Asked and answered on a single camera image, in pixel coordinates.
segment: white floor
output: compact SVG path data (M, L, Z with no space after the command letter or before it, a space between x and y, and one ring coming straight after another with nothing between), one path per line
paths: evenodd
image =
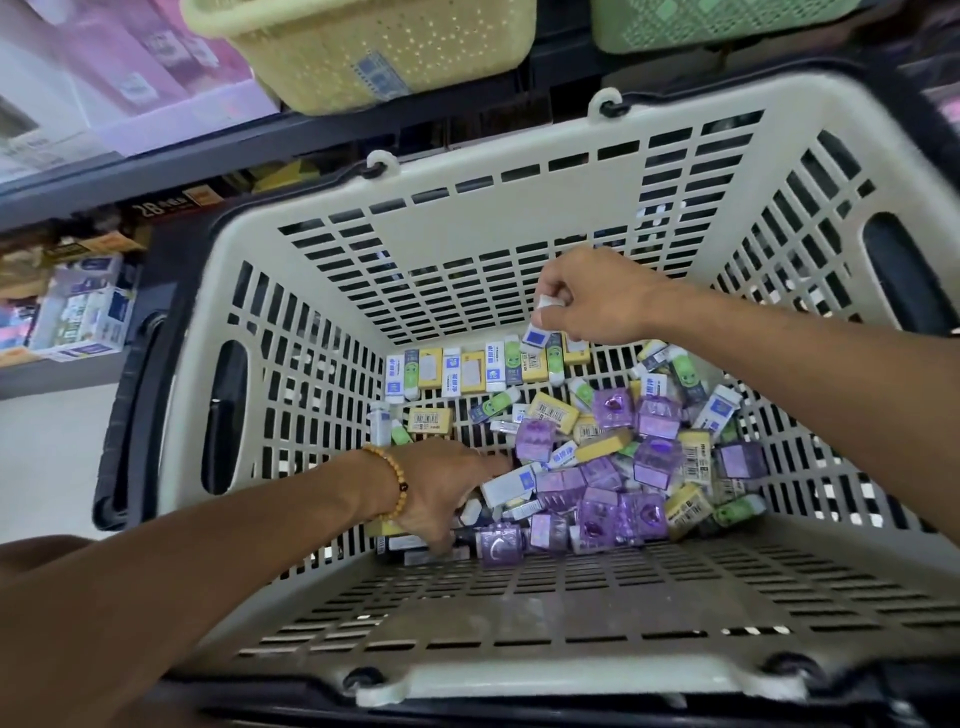
M0 400L0 543L75 534L90 520L116 385Z

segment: purple eraser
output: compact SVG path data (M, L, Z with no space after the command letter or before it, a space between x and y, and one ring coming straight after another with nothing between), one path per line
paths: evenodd
M516 431L516 457L545 463L553 453L553 435L557 430L550 420L524 418Z
M575 468L537 473L537 500L548 513L563 513L576 506L586 487Z
M580 466L580 473L591 488L603 488L608 491L615 491L621 485L623 480L620 472L613 466L609 457L598 457L595 460L589 460Z
M523 561L520 527L498 523L480 531L480 558L486 567L509 567Z
M673 440L680 431L684 409L669 397L644 397L636 408L636 431L641 435Z
M730 443L721 445L716 451L720 477L750 480L770 474L767 461L763 457L763 445L760 443Z
M665 501L655 493L621 493L617 503L616 538L628 546L667 537Z
M577 506L581 553L602 551L616 545L617 502L616 493L587 488L584 499Z
M677 440L648 437L634 453L634 480L665 491L670 475L684 462L684 446Z
M530 519L530 546L548 551L566 551L568 529L560 516L537 513Z
M597 390L591 409L600 429L634 426L634 401L626 387Z

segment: product box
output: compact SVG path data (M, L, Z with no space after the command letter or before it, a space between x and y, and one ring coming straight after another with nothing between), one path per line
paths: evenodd
M121 255L58 267L36 317L30 351L53 361L121 351L138 277L139 268Z

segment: green plastic basket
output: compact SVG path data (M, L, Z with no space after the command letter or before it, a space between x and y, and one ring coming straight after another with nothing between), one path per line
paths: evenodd
M593 39L635 53L826 23L859 0L590 0Z

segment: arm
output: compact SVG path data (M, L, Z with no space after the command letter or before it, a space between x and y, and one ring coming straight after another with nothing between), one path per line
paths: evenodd
M510 469L438 439L391 455L410 484L397 520L437 550L467 493ZM244 599L397 495L391 466L353 450L14 579L0 589L0 722L104 725Z
M673 281L609 249L543 269L534 314L601 344L670 341L742 379L960 543L960 341L758 305ZM909 382L905 393L901 384Z

